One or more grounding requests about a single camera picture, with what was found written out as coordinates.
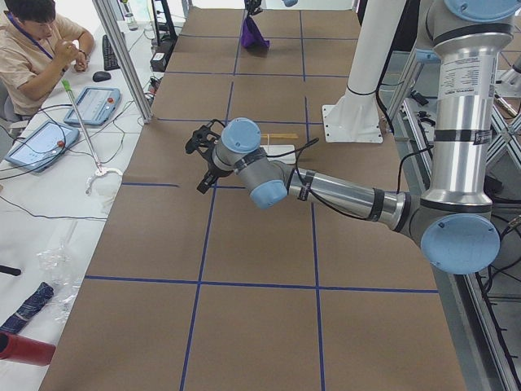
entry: red cylinder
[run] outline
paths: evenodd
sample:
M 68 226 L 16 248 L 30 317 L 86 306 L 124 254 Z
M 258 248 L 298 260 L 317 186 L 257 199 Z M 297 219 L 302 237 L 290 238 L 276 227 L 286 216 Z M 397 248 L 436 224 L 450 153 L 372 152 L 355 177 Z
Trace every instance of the red cylinder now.
M 39 365 L 50 364 L 56 346 L 24 336 L 0 332 L 0 359 Z

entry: keyboard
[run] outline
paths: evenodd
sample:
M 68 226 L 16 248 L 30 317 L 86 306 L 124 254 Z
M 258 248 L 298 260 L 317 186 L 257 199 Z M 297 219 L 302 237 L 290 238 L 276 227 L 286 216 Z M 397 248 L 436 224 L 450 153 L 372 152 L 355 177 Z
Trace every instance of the keyboard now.
M 112 69 L 119 69 L 120 65 L 117 63 L 116 53 L 112 49 L 111 43 L 108 41 L 107 35 L 103 35 L 102 40 L 103 51 L 103 69 L 111 71 Z

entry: purple lanyard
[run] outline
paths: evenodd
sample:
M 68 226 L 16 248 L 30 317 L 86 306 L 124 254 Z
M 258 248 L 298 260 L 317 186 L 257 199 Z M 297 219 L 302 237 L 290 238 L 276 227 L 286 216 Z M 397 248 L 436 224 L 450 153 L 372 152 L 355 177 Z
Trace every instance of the purple lanyard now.
M 48 51 L 46 51 L 45 47 L 43 47 L 42 45 L 40 45 L 38 43 L 38 41 L 36 39 L 34 39 L 33 37 L 31 37 L 29 35 L 29 33 L 27 31 L 25 31 L 24 29 L 22 29 L 16 22 L 15 22 L 15 19 L 13 18 L 13 15 L 9 12 L 7 14 L 7 18 L 11 21 L 11 23 L 13 23 L 13 26 L 15 26 L 18 31 L 20 31 L 23 35 L 25 35 L 25 37 L 27 37 L 38 49 L 40 49 L 40 51 L 43 52 L 43 54 L 45 54 L 47 57 L 49 57 L 50 59 L 53 59 L 52 55 L 49 54 Z

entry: blue joint cap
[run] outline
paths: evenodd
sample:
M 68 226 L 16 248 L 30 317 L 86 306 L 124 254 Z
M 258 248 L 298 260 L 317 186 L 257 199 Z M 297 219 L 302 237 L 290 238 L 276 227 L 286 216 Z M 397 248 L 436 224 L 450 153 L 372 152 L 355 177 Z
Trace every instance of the blue joint cap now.
M 421 248 L 429 262 L 454 275 L 468 275 L 490 265 L 500 247 L 494 225 L 477 214 L 459 213 L 432 223 Z
M 444 0 L 447 8 L 458 18 L 476 23 L 492 23 L 513 15 L 520 7 L 519 0 Z
M 235 118 L 222 131 L 221 142 L 236 153 L 250 153 L 261 144 L 261 130 L 247 118 Z
M 260 209 L 267 209 L 274 206 L 287 196 L 287 190 L 284 183 L 279 179 L 264 182 L 257 186 L 250 193 L 250 198 Z
M 286 7 L 293 7 L 299 0 L 283 0 Z
M 440 57 L 436 55 L 434 51 L 428 49 L 416 49 L 416 61 L 421 64 L 438 64 Z

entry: computer mouse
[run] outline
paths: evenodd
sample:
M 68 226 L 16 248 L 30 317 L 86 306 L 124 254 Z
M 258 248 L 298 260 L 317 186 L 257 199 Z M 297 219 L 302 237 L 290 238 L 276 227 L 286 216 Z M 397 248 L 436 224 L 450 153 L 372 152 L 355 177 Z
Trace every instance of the computer mouse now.
M 110 79 L 112 76 L 109 72 L 105 72 L 105 71 L 97 71 L 94 73 L 94 75 L 92 75 L 92 80 L 95 81 L 95 82 L 99 82 L 99 81 L 105 81 L 105 80 L 108 80 Z

